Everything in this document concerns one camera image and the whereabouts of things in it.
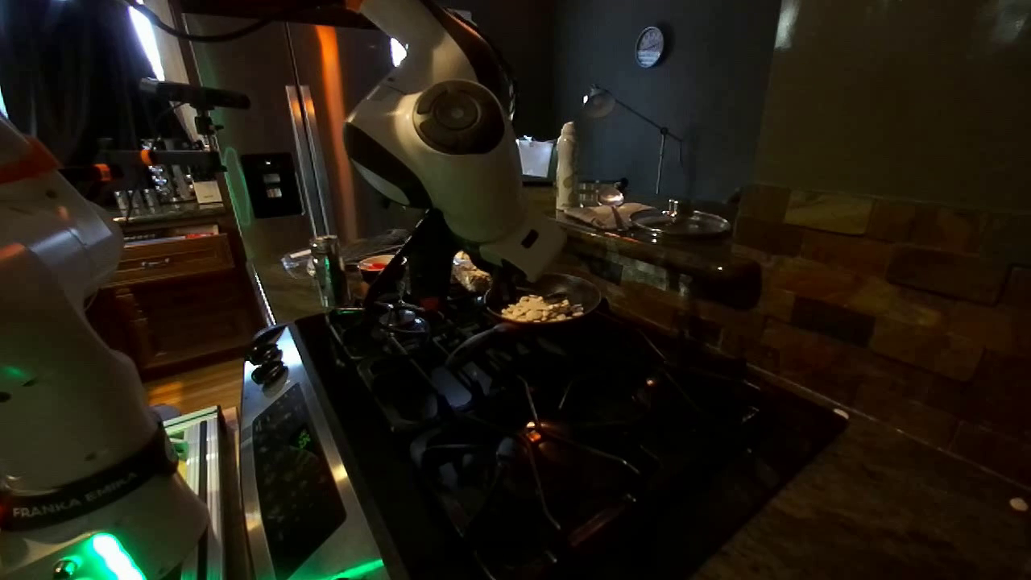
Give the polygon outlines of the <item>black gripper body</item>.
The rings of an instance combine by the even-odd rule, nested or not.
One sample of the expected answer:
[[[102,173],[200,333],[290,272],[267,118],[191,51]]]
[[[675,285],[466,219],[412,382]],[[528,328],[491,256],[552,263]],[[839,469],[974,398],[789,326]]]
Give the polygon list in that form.
[[[457,250],[463,250],[463,241],[438,208],[427,208],[394,253],[383,283],[415,304],[438,304],[448,296]]]

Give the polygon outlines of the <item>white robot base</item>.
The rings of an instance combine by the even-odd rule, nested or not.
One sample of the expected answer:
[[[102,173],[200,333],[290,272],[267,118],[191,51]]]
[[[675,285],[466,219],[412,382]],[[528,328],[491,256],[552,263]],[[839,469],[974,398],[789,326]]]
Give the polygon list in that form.
[[[0,123],[2,580],[166,580],[206,531],[135,364],[85,313],[120,250],[108,213]]]

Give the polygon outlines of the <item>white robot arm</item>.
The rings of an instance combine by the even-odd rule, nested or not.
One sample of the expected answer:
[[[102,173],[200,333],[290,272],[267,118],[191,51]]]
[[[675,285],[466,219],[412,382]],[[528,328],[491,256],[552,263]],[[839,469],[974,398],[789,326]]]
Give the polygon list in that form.
[[[515,87],[488,31],[436,0],[178,0],[183,14],[377,25],[405,58],[348,112],[350,166],[426,219],[402,245],[415,296],[448,291],[454,250],[537,281],[568,235],[522,199]]]

